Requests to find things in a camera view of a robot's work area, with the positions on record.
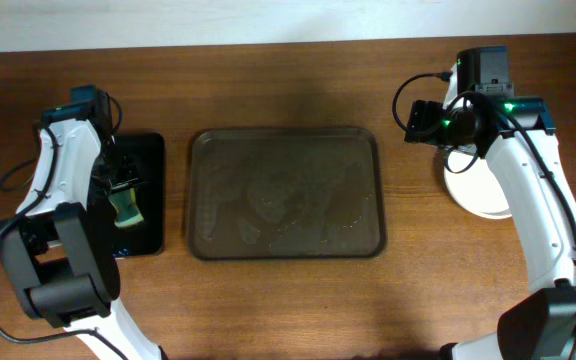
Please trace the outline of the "green and yellow sponge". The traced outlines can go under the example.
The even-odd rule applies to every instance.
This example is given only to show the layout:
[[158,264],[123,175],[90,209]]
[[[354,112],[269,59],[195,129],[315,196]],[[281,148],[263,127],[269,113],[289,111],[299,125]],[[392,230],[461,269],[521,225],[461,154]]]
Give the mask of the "green and yellow sponge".
[[137,205],[134,188],[111,194],[109,196],[109,202],[116,212],[114,225],[117,228],[130,228],[144,221],[144,217]]

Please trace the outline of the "white plate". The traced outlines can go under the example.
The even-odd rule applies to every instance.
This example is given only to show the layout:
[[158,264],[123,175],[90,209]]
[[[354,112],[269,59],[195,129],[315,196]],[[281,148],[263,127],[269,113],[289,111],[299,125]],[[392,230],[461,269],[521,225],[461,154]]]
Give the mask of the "white plate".
[[455,151],[445,156],[444,165],[448,192],[463,209],[487,219],[511,217],[503,190],[485,160]]

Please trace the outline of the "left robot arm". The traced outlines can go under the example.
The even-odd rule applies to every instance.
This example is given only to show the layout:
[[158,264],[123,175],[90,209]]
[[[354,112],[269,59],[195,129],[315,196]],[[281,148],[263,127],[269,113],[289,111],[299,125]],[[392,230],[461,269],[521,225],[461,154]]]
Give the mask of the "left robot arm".
[[38,123],[31,188],[0,222],[0,261],[22,310],[55,328],[45,343],[77,337],[100,359],[162,359],[120,299],[120,274],[99,221],[88,213],[93,168],[114,144],[112,119],[62,105]]

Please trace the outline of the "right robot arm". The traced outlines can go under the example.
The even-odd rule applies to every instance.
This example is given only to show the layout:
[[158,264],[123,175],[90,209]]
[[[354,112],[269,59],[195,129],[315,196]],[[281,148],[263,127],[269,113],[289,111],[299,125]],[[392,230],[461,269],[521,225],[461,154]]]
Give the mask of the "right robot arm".
[[549,110],[539,97],[467,91],[443,105],[417,100],[406,141],[475,147],[509,206],[529,296],[484,337],[449,343],[443,359],[576,359],[576,201],[560,164]]

